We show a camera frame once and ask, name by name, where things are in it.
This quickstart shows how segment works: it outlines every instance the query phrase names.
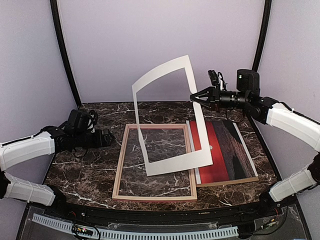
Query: black pole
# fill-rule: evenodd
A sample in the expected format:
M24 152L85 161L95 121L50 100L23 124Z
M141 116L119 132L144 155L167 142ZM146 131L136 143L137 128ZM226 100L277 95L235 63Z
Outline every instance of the black pole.
M71 88L71 91L73 94L73 98L75 100L77 107L79 108L82 105L82 103L81 103L81 99L80 99L80 96L78 93L78 89L76 86L74 76L71 71L71 66L70 66L70 62L69 62L69 58L68 58L68 54L67 54L67 49L66 49L66 45L65 45L65 41L64 41L64 36L62 33L60 18L59 18L57 0L50 0L50 4L51 4L51 12L52 12L53 24L54 24L54 28L55 28L56 39L58 41L58 45L60 48L60 54L62 57L64 70L65 70L66 76L69 81L69 85L70 85L70 88Z
M270 12L271 12L271 3L272 3L272 0L265 0L264 2L264 10L263 10L260 35L259 35L258 45L256 47L253 65L252 65L252 70L255 72L258 72L262 51L265 45L268 23L269 23Z

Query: white vent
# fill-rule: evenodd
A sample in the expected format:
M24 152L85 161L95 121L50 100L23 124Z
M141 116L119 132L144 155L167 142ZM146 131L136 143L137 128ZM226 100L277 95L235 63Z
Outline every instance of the white vent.
M48 216L33 214L33 222L55 229L60 232L72 234L72 222L57 220ZM87 227L93 231L92 239L98 239L98 233L93 227ZM101 234L101 240L215 240L238 236L238 227L228 227L207 231L179 232L179 233L143 233L125 232L97 228Z

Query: marble surface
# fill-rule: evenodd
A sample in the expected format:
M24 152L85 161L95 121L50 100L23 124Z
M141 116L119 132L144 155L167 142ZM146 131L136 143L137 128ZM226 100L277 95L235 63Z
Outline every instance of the marble surface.
M185 154L183 129L141 129L150 163ZM138 130L129 129L118 195L135 197L191 196L189 171L147 176Z
M140 123L185 123L194 121L190 102L141 102ZM112 199L114 179L126 124L135 124L132 102L88 103L84 110L99 114L97 128L109 128L117 138L110 147L90 149L84 157L76 158L70 152L57 154L49 169L45 183L57 186L66 195L68 202L122 210L138 211L183 211L241 205L259 200L259 194L276 182L273 169L249 121L244 118L238 128L254 161L259 181L235 185L197 188L197 201L192 202L135 202ZM205 120L225 120L226 114L203 109ZM228 113L234 121L243 118L236 110Z

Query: white frame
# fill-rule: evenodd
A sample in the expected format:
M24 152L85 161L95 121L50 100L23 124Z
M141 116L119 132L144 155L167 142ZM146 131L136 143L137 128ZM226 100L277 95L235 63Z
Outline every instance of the white frame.
M145 141L140 128L137 92L156 79L179 69L185 70L190 92L192 94L195 94L197 92L197 86L188 55L178 57L155 67L154 69L143 75L141 78L139 78L132 85L135 120L138 128L139 143L143 154L147 176L174 173L213 164L204 115L201 109L201 105L197 102L193 102L193 109L199 133L201 150L193 151L175 157L170 157L152 163L149 162Z

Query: wall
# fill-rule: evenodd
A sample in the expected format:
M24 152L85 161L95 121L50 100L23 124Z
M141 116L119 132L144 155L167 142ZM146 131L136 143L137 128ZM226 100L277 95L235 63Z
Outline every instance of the wall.
M272 2L270 23L259 68L261 94L286 102L320 121L320 2ZM283 178L309 164L316 152L289 134L259 125ZM320 188L299 201L313 239L320 239Z
M263 0L59 1L70 63L81 100L133 101L131 85L152 68L188 54L197 87L208 70L235 87L237 69L251 68ZM138 101L185 101L183 71L152 83Z
M51 16L50 1L0 2L0 142L60 125L75 108ZM8 170L42 183L52 156ZM26 204L0 199L1 239L16 239Z

